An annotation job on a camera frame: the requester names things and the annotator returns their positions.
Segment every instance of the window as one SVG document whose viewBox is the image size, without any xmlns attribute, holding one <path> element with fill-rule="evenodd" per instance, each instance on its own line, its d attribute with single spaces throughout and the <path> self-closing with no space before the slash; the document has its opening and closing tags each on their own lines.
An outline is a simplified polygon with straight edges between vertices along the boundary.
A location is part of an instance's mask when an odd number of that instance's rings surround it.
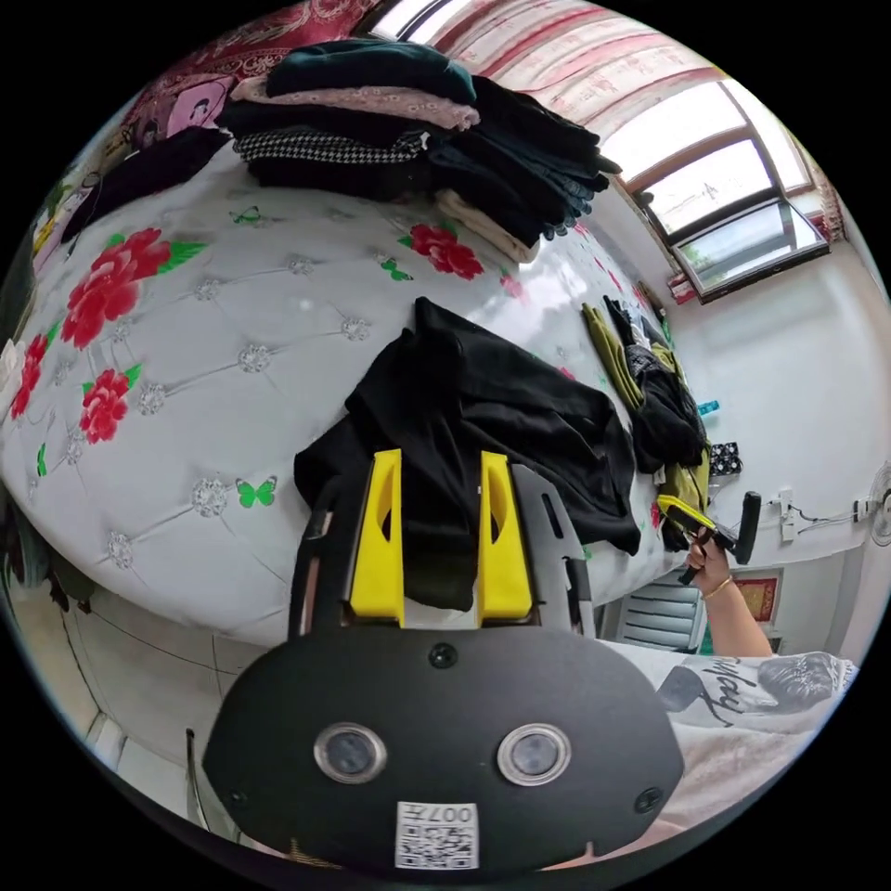
<svg viewBox="0 0 891 891">
<path fill-rule="evenodd" d="M 383 40 L 429 43 L 433 36 L 472 0 L 384 0 L 362 23 L 361 30 Z"/>
<path fill-rule="evenodd" d="M 813 194 L 782 124 L 744 87 L 702 84 L 603 143 L 629 193 L 708 303 L 829 251 L 794 206 Z"/>
</svg>

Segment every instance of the gold bracelet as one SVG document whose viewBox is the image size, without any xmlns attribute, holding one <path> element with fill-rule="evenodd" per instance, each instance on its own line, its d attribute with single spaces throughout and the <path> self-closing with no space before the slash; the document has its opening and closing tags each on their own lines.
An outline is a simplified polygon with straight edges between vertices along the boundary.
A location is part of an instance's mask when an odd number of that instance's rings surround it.
<svg viewBox="0 0 891 891">
<path fill-rule="evenodd" d="M 711 592 L 708 593 L 708 594 L 703 594 L 703 600 L 708 600 L 710 597 L 714 597 L 719 591 L 721 591 L 721 590 L 723 590 L 724 588 L 726 588 L 727 585 L 729 585 L 730 582 L 732 582 L 732 581 L 733 581 L 733 576 L 732 576 L 732 575 L 728 575 L 727 578 L 725 578 L 724 581 L 721 582 L 721 584 L 718 585 L 717 588 L 715 588 L 714 591 L 711 591 Z"/>
</svg>

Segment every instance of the camera lens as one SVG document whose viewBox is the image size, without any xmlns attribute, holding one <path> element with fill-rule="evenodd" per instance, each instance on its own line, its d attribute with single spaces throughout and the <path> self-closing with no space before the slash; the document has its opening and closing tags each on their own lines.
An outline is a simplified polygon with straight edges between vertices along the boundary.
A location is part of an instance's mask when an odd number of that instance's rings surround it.
<svg viewBox="0 0 891 891">
<path fill-rule="evenodd" d="M 506 780 L 518 786 L 540 786 L 566 770 L 570 755 L 562 730 L 550 724 L 525 724 L 502 740 L 497 763 Z"/>
<path fill-rule="evenodd" d="M 322 773 L 345 783 L 373 780 L 387 761 L 381 738 L 358 724 L 332 724 L 322 730 L 313 754 Z"/>
</svg>

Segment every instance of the bed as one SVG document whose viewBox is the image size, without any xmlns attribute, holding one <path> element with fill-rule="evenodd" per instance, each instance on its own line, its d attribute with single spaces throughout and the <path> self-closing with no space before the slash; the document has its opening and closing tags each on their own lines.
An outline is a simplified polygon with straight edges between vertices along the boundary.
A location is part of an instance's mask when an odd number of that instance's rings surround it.
<svg viewBox="0 0 891 891">
<path fill-rule="evenodd" d="M 96 221 L 37 279 L 24 383 L 0 428 L 8 491 L 101 586 L 271 646 L 308 517 L 294 454 L 341 416 L 418 295 L 604 390 L 627 425 L 579 309 L 638 298 L 590 233 L 518 267 L 459 227 L 483 269 L 468 278 L 466 251 L 439 252 L 438 271 L 412 246 L 413 229 L 448 240 L 442 223 L 421 204 L 260 189 L 229 147 L 183 186 Z M 597 602 L 678 563 L 652 477 L 638 474 L 631 497 L 638 554 L 588 548 Z"/>
</svg>

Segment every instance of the red flower print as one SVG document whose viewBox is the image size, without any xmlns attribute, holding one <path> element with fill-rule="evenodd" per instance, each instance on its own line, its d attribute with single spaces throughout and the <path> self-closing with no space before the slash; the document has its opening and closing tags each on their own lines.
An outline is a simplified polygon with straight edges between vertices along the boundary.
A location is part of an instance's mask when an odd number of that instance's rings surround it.
<svg viewBox="0 0 891 891">
<path fill-rule="evenodd" d="M 10 409 L 13 418 L 23 415 L 28 407 L 31 393 L 40 380 L 40 363 L 44 360 L 48 346 L 49 339 L 46 335 L 38 334 L 31 341 L 28 349 L 25 350 L 25 357 L 21 365 L 21 386 L 12 400 L 12 408 Z"/>
<path fill-rule="evenodd" d="M 498 280 L 501 287 L 515 300 L 519 300 L 523 305 L 529 304 L 529 293 L 523 283 L 514 278 L 510 272 L 505 269 L 501 270 L 501 278 Z"/>
<path fill-rule="evenodd" d="M 110 245 L 90 266 L 71 292 L 62 340 L 83 350 L 106 322 L 130 312 L 136 305 L 136 283 L 157 275 L 171 255 L 170 242 L 158 241 L 160 229 L 143 229 L 126 241 Z"/>
<path fill-rule="evenodd" d="M 438 272 L 454 272 L 467 281 L 484 272 L 473 251 L 465 244 L 458 244 L 458 237 L 454 232 L 440 226 L 413 226 L 411 250 L 422 257 L 428 257 Z"/>
<path fill-rule="evenodd" d="M 638 303 L 642 309 L 651 309 L 649 301 L 640 292 L 640 288 L 634 289 L 634 296 L 638 298 Z"/>
<path fill-rule="evenodd" d="M 129 389 L 130 381 L 125 374 L 106 368 L 84 394 L 81 430 L 86 433 L 90 445 L 94 446 L 100 439 L 109 441 L 114 438 L 118 421 L 127 413 L 123 398 Z"/>
</svg>

